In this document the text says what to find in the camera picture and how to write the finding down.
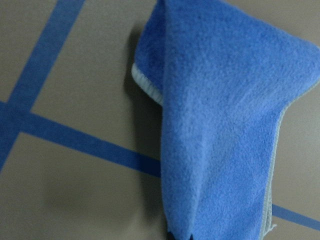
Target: blue tape line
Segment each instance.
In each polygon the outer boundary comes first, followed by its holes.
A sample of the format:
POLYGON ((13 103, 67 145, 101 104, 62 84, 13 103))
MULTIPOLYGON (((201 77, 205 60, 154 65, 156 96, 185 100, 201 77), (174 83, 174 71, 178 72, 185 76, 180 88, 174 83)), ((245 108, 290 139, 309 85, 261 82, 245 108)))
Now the blue tape line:
POLYGON ((58 0, 8 104, 30 111, 85 0, 58 0))
POLYGON ((160 177, 160 161, 101 140, 35 114, 29 114, 21 130, 128 168, 160 177))
POLYGON ((85 0, 58 0, 6 106, 0 109, 0 170, 85 0))
POLYGON ((272 205, 272 214, 278 218, 320 231, 320 221, 303 216, 281 206, 272 205))

